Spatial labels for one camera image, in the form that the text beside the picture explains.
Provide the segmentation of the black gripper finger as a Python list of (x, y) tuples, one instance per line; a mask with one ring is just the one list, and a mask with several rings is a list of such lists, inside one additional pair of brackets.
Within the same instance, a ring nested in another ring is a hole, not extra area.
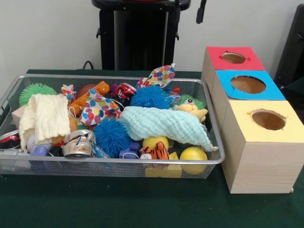
[(200, 6), (198, 8), (197, 16), (196, 16), (196, 23), (197, 24), (201, 24), (203, 22), (206, 3), (207, 3), (207, 0), (201, 0), (200, 1)]

